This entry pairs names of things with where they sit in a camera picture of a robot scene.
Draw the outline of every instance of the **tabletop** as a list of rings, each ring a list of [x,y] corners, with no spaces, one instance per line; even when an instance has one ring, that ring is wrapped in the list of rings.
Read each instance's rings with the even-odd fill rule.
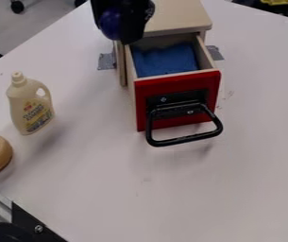
[[[288,241],[288,18],[203,4],[206,44],[226,59],[217,63],[221,136],[150,147],[115,71],[96,70],[112,43],[85,4],[0,60],[0,135],[15,152],[0,193],[69,241]],[[16,70],[48,86],[57,114],[30,136],[10,121]]]

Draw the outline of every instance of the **plastic bottle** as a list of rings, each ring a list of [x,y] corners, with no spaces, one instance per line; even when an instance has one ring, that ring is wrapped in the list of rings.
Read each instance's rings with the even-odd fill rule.
[[[44,95],[37,94],[41,89]],[[24,77],[21,72],[12,74],[7,96],[12,122],[23,135],[40,130],[54,118],[55,113],[48,88],[37,80]]]

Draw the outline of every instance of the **blue cloth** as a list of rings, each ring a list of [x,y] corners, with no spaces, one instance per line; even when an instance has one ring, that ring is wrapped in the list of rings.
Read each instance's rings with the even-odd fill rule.
[[[164,49],[141,51],[132,47],[138,78],[197,71],[195,52],[190,43],[179,43]]]

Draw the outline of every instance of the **drawer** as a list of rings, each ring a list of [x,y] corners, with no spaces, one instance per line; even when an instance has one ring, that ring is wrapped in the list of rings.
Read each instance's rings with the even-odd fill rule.
[[[196,71],[178,72],[166,75],[139,78],[132,49],[141,51],[150,49],[163,49],[178,43],[191,43],[199,69]],[[216,69],[212,57],[199,35],[188,33],[160,37],[143,38],[136,43],[125,46],[127,85],[133,101],[136,116],[137,130],[145,129],[149,101],[192,98],[194,94],[203,93],[203,102],[214,112],[221,74]],[[210,121],[205,113],[167,117],[156,120],[153,128],[166,128],[193,123]]]

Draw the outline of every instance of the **bottle handle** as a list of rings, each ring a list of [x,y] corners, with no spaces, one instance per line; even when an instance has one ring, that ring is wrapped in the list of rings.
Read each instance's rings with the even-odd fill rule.
[[[45,95],[43,95],[42,98],[48,99],[49,102],[52,102],[52,96],[50,95],[49,89],[42,83],[40,83],[40,86],[38,87],[37,91],[39,89],[43,89],[43,91],[45,92]]]

